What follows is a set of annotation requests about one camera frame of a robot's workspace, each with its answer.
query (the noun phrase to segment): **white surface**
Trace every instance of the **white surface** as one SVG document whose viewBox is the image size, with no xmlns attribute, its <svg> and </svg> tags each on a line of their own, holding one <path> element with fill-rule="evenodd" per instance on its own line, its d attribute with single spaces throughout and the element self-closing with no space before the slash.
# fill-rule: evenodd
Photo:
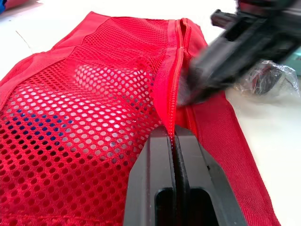
<svg viewBox="0 0 301 226">
<path fill-rule="evenodd" d="M 199 24 L 208 43 L 222 32 L 212 27 L 217 9 L 235 11 L 234 0 L 32 0 L 0 15 L 0 79 L 21 59 L 47 51 L 90 11 L 109 16 L 155 19 L 187 17 Z M 301 193 L 301 101 L 242 97 L 230 89 L 227 98 L 238 117 L 257 167 L 283 226 L 299 226 Z"/>
</svg>

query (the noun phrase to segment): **red mesh bag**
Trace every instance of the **red mesh bag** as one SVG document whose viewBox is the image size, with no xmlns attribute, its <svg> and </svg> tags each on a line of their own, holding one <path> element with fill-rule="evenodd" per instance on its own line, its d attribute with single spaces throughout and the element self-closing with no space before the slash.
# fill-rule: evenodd
<svg viewBox="0 0 301 226">
<path fill-rule="evenodd" d="M 175 121 L 221 164 L 249 225 L 279 225 L 225 95 L 176 109 L 180 69 L 205 46 L 188 19 L 90 13 L 18 63 L 0 83 L 2 225 L 122 225 L 131 167 Z"/>
</svg>

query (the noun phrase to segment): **zipper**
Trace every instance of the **zipper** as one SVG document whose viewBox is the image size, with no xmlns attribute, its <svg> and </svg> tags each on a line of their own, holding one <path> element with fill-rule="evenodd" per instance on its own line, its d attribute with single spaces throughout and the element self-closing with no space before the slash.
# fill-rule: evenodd
<svg viewBox="0 0 301 226">
<path fill-rule="evenodd" d="M 171 139 L 171 143 L 174 141 L 174 121 L 176 116 L 176 98 L 178 91 L 178 81 L 180 77 L 181 68 L 188 68 L 191 55 L 188 53 L 191 27 L 188 25 L 188 19 L 183 18 L 175 22 L 175 32 L 178 41 L 178 50 L 176 52 L 176 60 L 171 70 L 170 82 L 169 82 L 169 93 L 171 94 L 169 99 L 169 124 L 168 124 L 168 135 Z M 198 129 L 196 126 L 195 115 L 191 106 L 185 107 L 187 124 L 189 129 L 195 136 L 198 135 Z"/>
<path fill-rule="evenodd" d="M 171 70 L 171 74 L 169 76 L 169 107 L 168 107 L 168 115 L 169 115 L 169 122 L 168 122 L 168 135 L 171 139 L 171 143 L 174 142 L 174 121 L 175 121 L 175 114 L 176 114 L 176 99 L 177 99 L 177 91 L 178 91 L 178 81 L 180 77 L 180 72 L 183 64 L 183 57 L 184 57 L 184 47 L 183 47 L 183 36 L 181 31 L 181 24 L 180 20 L 175 22 L 175 32 L 177 36 L 178 42 L 178 49 L 176 52 L 175 63 L 173 65 L 173 69 Z"/>
<path fill-rule="evenodd" d="M 196 118 L 195 118 L 195 114 L 193 112 L 192 106 L 186 106 L 185 111 L 186 111 L 186 116 L 187 116 L 188 129 L 190 129 L 192 131 L 192 133 L 196 137 L 198 137 L 198 128 L 197 128 Z"/>
</svg>

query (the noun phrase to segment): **clear plastic bag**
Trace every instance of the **clear plastic bag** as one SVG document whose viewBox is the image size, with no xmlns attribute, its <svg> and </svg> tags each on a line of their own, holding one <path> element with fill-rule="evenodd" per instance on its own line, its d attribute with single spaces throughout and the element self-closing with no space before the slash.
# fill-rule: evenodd
<svg viewBox="0 0 301 226">
<path fill-rule="evenodd" d="M 296 71 L 269 60 L 257 63 L 234 88 L 242 95 L 293 95 L 300 97 Z"/>
</svg>

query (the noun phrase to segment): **black plastic tool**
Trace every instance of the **black plastic tool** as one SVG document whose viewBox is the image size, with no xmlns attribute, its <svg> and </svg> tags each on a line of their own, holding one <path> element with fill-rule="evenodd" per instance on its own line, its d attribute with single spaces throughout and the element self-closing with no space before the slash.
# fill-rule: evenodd
<svg viewBox="0 0 301 226">
<path fill-rule="evenodd" d="M 154 130 L 133 166 L 124 226 L 246 226 L 218 163 L 187 129 Z"/>
<path fill-rule="evenodd" d="M 301 0 L 238 0 L 235 15 L 217 10 L 211 20 L 226 30 L 192 60 L 178 105 L 204 101 L 260 60 L 280 64 L 301 46 Z"/>
</svg>

